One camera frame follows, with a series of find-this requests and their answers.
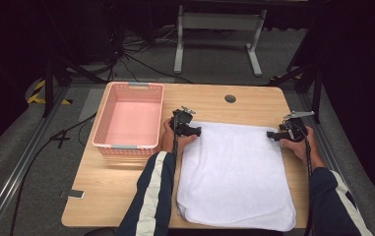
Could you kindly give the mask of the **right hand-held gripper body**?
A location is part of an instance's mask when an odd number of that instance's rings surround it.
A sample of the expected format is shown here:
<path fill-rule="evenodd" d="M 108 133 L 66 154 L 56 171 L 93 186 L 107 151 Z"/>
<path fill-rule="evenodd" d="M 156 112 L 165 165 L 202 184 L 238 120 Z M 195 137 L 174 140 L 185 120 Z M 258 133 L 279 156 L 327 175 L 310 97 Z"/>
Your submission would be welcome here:
<path fill-rule="evenodd" d="M 291 111 L 283 117 L 280 124 L 280 139 L 287 139 L 295 143 L 301 142 L 308 134 L 303 117 L 314 115 L 313 111 Z"/>

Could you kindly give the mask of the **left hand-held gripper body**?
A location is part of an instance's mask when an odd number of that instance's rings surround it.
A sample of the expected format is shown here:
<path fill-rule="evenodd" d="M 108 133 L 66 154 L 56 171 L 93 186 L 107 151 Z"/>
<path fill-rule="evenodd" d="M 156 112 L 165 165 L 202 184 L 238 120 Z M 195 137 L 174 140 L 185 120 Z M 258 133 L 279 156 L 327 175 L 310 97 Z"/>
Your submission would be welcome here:
<path fill-rule="evenodd" d="M 173 116 L 170 121 L 170 128 L 178 136 L 184 136 L 184 134 L 189 133 L 189 124 L 193 119 L 195 112 L 185 106 L 180 109 L 172 111 Z"/>

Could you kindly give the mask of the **white towel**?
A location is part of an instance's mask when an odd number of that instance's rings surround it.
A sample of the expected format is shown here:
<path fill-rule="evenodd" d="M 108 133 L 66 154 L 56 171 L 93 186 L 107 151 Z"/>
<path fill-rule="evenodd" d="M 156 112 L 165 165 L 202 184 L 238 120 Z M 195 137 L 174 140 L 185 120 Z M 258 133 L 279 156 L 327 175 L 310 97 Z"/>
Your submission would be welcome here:
<path fill-rule="evenodd" d="M 198 122 L 183 152 L 177 204 L 189 222 L 289 231 L 296 210 L 275 128 Z"/>

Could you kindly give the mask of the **person's right hand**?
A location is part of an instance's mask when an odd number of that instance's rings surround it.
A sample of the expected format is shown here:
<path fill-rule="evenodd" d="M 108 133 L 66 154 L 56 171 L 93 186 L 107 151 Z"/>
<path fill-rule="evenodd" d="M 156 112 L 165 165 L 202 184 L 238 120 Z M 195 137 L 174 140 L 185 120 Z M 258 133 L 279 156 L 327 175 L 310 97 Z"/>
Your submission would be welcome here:
<path fill-rule="evenodd" d="M 318 167 L 325 167 L 326 164 L 317 149 L 317 144 L 314 137 L 314 131 L 311 127 L 307 126 L 307 143 L 301 141 L 300 143 L 292 142 L 287 139 L 281 139 L 280 145 L 282 148 L 291 149 L 295 155 L 302 161 L 304 165 L 307 164 L 307 152 L 306 149 L 310 148 L 310 160 L 312 169 Z"/>

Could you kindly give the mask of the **person's left hand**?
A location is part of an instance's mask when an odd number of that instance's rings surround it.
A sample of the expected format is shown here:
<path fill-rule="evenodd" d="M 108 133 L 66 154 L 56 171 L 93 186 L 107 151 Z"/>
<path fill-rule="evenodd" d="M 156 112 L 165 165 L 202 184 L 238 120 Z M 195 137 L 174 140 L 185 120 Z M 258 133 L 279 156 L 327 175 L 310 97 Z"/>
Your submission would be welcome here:
<path fill-rule="evenodd" d="M 163 123 L 164 133 L 161 137 L 160 149 L 162 151 L 174 152 L 174 133 L 169 126 L 170 121 L 171 119 L 168 118 Z M 177 142 L 178 142 L 177 152 L 182 153 L 186 146 L 195 142 L 197 139 L 198 139 L 198 136 L 196 135 L 192 135 L 188 137 L 185 137 L 185 136 L 178 137 L 177 138 Z"/>

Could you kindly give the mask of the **black metal stand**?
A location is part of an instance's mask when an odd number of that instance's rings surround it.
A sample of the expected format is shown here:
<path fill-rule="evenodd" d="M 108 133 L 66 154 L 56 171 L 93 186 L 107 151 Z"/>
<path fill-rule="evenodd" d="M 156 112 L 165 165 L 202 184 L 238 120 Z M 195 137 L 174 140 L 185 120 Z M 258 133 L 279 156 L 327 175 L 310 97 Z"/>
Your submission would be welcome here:
<path fill-rule="evenodd" d="M 317 64 L 308 64 L 297 69 L 291 70 L 287 74 L 277 77 L 274 76 L 266 84 L 266 87 L 277 87 L 297 76 L 300 77 L 298 83 L 294 86 L 297 93 L 306 93 L 310 88 L 313 88 L 311 108 L 315 112 L 314 120 L 317 124 L 320 123 L 320 101 L 322 91 L 322 72 Z"/>

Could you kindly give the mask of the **pink plastic basket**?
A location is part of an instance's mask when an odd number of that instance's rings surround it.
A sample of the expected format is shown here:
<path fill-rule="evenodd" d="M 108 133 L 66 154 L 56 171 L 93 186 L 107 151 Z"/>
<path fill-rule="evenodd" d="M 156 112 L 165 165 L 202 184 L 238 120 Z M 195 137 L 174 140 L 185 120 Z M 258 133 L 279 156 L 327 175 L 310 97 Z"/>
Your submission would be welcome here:
<path fill-rule="evenodd" d="M 159 142 L 164 85 L 113 82 L 104 91 L 93 145 L 103 155 L 151 155 Z"/>

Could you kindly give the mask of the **grey tape piece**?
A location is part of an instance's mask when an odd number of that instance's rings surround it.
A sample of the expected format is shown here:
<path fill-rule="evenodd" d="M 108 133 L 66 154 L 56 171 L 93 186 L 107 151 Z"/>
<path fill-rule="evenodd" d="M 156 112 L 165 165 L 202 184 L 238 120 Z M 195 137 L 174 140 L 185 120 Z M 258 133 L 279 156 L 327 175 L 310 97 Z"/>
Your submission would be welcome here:
<path fill-rule="evenodd" d="M 61 199 L 82 199 L 85 195 L 84 191 L 80 190 L 69 190 L 69 191 L 62 191 L 59 194 Z"/>

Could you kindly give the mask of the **black tripod stand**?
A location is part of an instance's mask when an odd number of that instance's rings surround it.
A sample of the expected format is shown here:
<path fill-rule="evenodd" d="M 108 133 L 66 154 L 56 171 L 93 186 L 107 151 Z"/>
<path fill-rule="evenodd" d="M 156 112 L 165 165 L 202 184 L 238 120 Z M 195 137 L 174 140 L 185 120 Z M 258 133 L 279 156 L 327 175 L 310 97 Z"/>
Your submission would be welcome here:
<path fill-rule="evenodd" d="M 54 108 L 54 86 L 56 80 L 60 87 L 68 87 L 71 84 L 71 77 L 67 73 L 67 68 L 71 68 L 83 77 L 97 84 L 106 84 L 106 81 L 99 78 L 92 72 L 84 69 L 80 65 L 73 63 L 63 57 L 50 56 L 44 66 L 43 78 L 45 80 L 45 105 L 43 117 L 47 117 Z"/>

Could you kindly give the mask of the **yellow and black floor tape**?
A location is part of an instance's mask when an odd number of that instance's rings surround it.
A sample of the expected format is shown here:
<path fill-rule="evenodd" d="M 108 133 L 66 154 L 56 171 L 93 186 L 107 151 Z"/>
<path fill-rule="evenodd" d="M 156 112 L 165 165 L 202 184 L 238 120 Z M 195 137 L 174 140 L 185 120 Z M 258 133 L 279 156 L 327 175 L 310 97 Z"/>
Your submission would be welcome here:
<path fill-rule="evenodd" d="M 44 98 L 39 98 L 39 94 L 42 91 L 43 87 L 45 86 L 45 80 L 41 79 L 35 86 L 31 96 L 28 99 L 28 103 L 38 103 L 38 104 L 45 104 L 46 100 Z"/>

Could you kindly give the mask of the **aluminium floor rail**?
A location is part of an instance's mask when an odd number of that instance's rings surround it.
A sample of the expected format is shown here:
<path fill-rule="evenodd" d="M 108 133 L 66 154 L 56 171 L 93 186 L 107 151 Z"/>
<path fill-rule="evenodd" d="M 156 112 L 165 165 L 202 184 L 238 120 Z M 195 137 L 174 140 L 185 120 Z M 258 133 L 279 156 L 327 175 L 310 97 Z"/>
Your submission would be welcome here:
<path fill-rule="evenodd" d="M 69 88 L 59 88 L 46 117 L 44 107 L 30 106 L 0 138 L 0 220 L 20 187 L 25 172 L 42 146 L 43 136 Z"/>
<path fill-rule="evenodd" d="M 304 122 L 306 125 L 310 126 L 314 130 L 315 139 L 317 142 L 319 152 L 321 152 L 326 165 L 330 169 L 338 172 L 343 178 L 344 183 L 346 183 L 344 175 L 340 167 L 338 166 L 338 163 L 335 159 L 335 155 L 332 151 L 332 148 L 329 144 L 329 140 L 323 130 L 322 125 L 316 122 L 314 115 L 309 115 L 308 117 L 304 118 Z"/>

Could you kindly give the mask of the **white metal desk frame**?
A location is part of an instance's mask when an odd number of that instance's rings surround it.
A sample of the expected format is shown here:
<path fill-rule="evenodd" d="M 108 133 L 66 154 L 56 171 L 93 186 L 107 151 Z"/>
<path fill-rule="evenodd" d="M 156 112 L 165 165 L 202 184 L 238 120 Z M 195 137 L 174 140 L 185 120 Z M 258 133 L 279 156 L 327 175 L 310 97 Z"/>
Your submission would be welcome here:
<path fill-rule="evenodd" d="M 177 47 L 173 72 L 180 74 L 183 64 L 183 31 L 184 30 L 241 30 L 252 31 L 253 39 L 247 43 L 245 48 L 249 61 L 256 77 L 262 76 L 262 69 L 259 64 L 256 47 L 263 29 L 267 15 L 266 10 L 262 10 L 256 15 L 239 14 L 216 14 L 216 13 L 191 13 L 185 12 L 180 6 L 177 17 Z"/>

